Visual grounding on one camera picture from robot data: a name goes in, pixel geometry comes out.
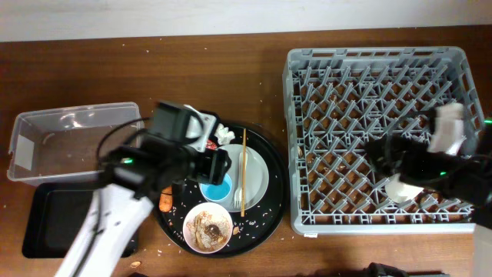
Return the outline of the light blue cup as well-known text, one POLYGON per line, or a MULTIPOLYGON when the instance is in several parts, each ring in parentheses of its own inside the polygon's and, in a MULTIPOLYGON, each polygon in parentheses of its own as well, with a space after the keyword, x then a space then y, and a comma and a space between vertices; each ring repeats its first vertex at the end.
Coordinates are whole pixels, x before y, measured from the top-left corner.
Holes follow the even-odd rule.
POLYGON ((209 202, 223 202, 231 193, 231 178, 225 174, 224 179, 219 185, 200 184, 201 194, 209 202))

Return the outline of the white paper cup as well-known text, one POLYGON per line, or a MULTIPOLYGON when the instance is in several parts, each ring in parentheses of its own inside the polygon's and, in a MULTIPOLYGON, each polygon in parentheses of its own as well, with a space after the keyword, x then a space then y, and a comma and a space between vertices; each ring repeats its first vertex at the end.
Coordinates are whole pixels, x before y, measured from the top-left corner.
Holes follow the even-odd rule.
POLYGON ((384 187, 388 198, 395 203, 402 203, 414 199, 424 189, 415 185, 408 185, 400 180, 400 174, 392 175, 384 187))

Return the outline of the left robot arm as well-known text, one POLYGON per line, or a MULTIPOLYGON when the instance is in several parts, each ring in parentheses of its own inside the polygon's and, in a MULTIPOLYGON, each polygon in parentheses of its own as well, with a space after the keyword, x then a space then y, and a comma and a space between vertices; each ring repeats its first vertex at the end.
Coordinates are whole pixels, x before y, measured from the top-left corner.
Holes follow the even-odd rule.
POLYGON ((163 189, 186 179, 220 185, 231 167, 225 150, 207 149, 220 119, 189 105, 158 103, 149 128, 97 155, 88 213, 58 276, 110 276, 163 189))

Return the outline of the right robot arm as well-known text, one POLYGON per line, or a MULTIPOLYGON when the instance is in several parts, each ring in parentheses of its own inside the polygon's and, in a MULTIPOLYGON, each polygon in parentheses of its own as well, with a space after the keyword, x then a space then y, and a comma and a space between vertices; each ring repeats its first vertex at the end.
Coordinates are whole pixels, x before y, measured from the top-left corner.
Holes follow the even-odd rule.
POLYGON ((429 145, 388 134, 364 145, 367 160, 386 177, 458 199, 474 207, 474 276, 491 275, 491 120, 469 158, 432 152, 429 145))

